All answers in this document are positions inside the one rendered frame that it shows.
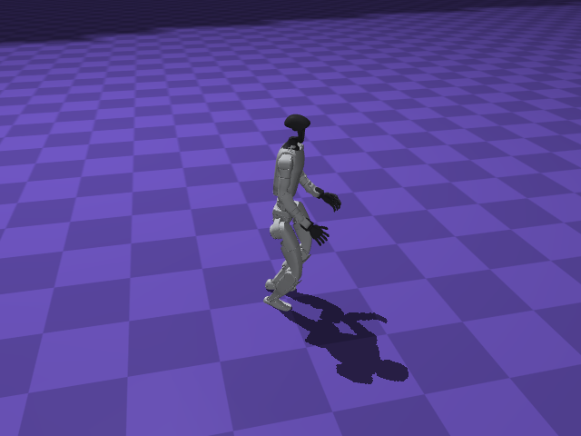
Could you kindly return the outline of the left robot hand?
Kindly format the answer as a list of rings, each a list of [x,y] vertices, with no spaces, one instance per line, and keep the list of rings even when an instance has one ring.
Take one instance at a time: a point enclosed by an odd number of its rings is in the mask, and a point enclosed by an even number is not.
[[[328,203],[334,209],[334,212],[336,211],[336,208],[337,208],[337,211],[338,211],[338,209],[341,206],[341,202],[338,199],[339,197],[336,194],[334,194],[334,193],[324,193],[324,191],[322,189],[320,189],[319,187],[316,187],[315,188],[315,191],[317,191],[318,193],[320,193],[320,196],[317,197],[318,199],[322,198],[325,203]]]

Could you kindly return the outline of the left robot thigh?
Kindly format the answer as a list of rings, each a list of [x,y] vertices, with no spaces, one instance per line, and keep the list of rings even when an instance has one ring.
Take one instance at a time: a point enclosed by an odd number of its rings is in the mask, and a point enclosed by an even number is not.
[[[297,207],[300,209],[300,213],[304,214],[305,218],[310,219],[310,217],[308,216],[308,213],[305,209],[305,207],[303,206],[302,202],[298,202],[298,201],[294,201],[297,204]],[[294,220],[292,220],[294,222]],[[294,222],[293,227],[295,229],[295,232],[301,242],[300,244],[300,250],[301,250],[301,255],[302,255],[302,260],[305,260],[309,253],[310,253],[310,248],[311,248],[311,242],[312,242],[312,237],[310,235],[310,231],[305,231],[299,223]]]

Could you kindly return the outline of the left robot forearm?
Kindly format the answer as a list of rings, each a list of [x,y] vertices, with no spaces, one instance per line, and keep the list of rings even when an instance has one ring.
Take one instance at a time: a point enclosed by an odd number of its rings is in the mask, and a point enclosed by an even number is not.
[[[309,180],[309,178],[307,177],[307,175],[304,173],[303,170],[302,170],[302,173],[301,173],[301,176],[300,176],[299,183],[302,185],[302,187],[305,189],[305,191],[307,193],[310,193],[314,197],[319,197],[320,196],[320,193],[318,193],[317,191],[315,191],[315,188],[317,186],[315,186],[315,184],[312,183]]]

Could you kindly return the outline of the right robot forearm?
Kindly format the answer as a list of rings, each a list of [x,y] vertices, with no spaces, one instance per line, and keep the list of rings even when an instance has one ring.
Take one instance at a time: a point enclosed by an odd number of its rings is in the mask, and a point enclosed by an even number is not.
[[[299,223],[303,227],[308,229],[309,226],[311,225],[311,222],[305,218],[304,214],[300,213],[300,209],[297,207],[297,204],[293,201],[292,196],[289,193],[286,193],[282,196],[281,199],[285,207],[286,213],[290,214],[294,222]]]

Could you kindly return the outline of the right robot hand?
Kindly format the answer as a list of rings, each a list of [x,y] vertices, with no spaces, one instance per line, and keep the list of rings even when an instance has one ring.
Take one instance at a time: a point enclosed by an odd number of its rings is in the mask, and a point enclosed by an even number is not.
[[[306,218],[306,219],[307,219],[307,220],[309,220],[308,218]],[[316,224],[316,225],[313,225],[313,222],[312,222],[311,220],[309,220],[309,221],[311,222],[311,225],[309,226],[309,228],[308,228],[308,229],[306,229],[305,227],[303,227],[301,224],[300,224],[300,226],[301,226],[301,227],[302,227],[302,228],[303,228],[303,229],[304,229],[306,232],[307,232],[307,231],[310,231],[310,235],[311,235],[311,237],[312,237],[313,239],[315,239],[315,240],[316,240],[316,242],[319,244],[319,246],[321,246],[321,243],[320,243],[320,241],[319,241],[317,238],[319,238],[319,239],[322,241],[322,243],[325,243],[325,242],[324,242],[324,241],[323,241],[323,240],[320,238],[320,236],[321,236],[323,239],[325,239],[325,241],[328,241],[328,239],[327,239],[327,238],[326,238],[326,237],[325,237],[323,234],[325,234],[325,235],[326,235],[326,236],[328,236],[328,237],[330,237],[330,236],[329,236],[327,233],[323,232],[323,230],[322,230],[322,229],[328,230],[328,227],[325,227],[325,226],[318,226],[317,224]]]

